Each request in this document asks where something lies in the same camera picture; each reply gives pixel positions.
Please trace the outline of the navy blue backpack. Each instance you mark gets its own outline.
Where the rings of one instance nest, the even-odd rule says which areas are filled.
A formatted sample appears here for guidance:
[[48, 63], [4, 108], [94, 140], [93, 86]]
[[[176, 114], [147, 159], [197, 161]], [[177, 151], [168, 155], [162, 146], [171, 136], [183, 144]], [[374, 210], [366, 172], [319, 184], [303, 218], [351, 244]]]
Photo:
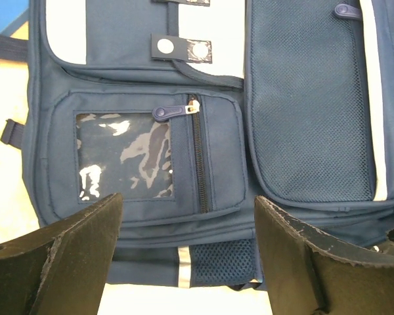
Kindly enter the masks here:
[[394, 1], [30, 1], [39, 225], [114, 193], [111, 284], [260, 288], [254, 200], [355, 245], [394, 228]]

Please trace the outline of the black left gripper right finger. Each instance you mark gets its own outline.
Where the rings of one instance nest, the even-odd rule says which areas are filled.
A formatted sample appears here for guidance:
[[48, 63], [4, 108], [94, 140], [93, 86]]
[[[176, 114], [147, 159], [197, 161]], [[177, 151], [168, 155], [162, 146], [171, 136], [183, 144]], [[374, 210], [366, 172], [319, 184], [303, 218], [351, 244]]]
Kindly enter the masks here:
[[339, 240], [262, 196], [254, 217], [273, 314], [394, 314], [394, 229], [373, 250]]

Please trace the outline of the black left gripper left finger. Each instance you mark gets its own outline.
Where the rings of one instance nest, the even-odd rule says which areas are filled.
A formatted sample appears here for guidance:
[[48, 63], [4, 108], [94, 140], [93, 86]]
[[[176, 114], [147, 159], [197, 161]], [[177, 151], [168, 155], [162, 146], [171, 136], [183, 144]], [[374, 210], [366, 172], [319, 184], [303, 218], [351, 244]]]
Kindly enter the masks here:
[[0, 314], [97, 314], [120, 231], [121, 194], [0, 243]]

